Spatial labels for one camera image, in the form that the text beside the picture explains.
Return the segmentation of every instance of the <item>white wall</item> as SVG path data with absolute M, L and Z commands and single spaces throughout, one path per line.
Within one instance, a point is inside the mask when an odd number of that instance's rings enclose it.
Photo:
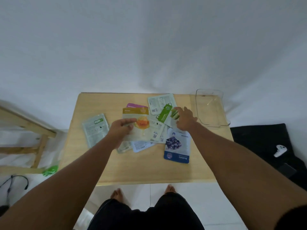
M 0 104 L 67 129 L 80 92 L 215 88 L 232 126 L 285 122 L 303 154 L 306 13 L 307 0 L 0 0 Z

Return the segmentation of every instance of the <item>black fabric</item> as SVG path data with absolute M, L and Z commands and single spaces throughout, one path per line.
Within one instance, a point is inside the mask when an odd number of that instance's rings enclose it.
M 105 229 L 204 230 L 204 227 L 181 195 L 168 192 L 145 212 L 131 210 L 115 199 L 105 201 L 94 215 L 88 230 Z
M 306 229 L 307 205 L 294 208 L 284 214 L 275 230 Z
M 289 179 L 307 190 L 307 169 L 304 162 L 294 155 L 292 144 L 286 125 L 256 125 L 230 128 L 236 143 L 248 148 L 260 158 L 268 162 L 275 169 L 288 164 L 297 172 Z M 288 150 L 279 157 L 273 155 L 277 152 L 277 145 L 283 145 Z

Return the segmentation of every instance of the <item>wooden table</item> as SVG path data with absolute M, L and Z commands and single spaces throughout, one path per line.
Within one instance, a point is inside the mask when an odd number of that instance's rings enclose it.
M 122 117 L 122 108 L 128 103 L 148 106 L 147 97 L 159 94 L 144 93 L 81 93 L 70 123 L 59 168 L 84 154 L 88 148 L 81 123 L 104 113 L 109 125 Z M 191 108 L 190 95 L 175 94 L 178 106 Z M 230 128 L 210 128 L 214 133 L 233 140 Z M 175 182 L 210 182 L 215 177 L 191 141 L 190 163 L 182 164 L 163 158 L 164 144 L 157 144 L 139 153 L 132 150 L 119 154 L 113 150 L 97 185 L 148 184 Z

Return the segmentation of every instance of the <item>wooden stool leg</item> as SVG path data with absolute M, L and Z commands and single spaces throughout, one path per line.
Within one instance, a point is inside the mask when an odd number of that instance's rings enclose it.
M 43 151 L 44 151 L 44 148 L 46 146 L 47 141 L 48 141 L 48 136 L 42 135 L 38 149 L 37 149 L 37 153 L 36 153 L 36 156 L 35 156 L 35 160 L 34 160 L 33 165 L 31 166 L 31 168 L 37 168 L 38 167 L 38 164 L 39 164 L 40 159 L 41 159 L 41 155 L 43 154 Z

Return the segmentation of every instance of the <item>right hand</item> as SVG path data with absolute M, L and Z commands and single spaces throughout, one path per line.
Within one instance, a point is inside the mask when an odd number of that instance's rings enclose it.
M 188 108 L 174 107 L 179 113 L 179 119 L 176 122 L 177 127 L 182 131 L 189 131 L 189 129 L 196 123 L 197 117 L 193 117 L 193 112 Z

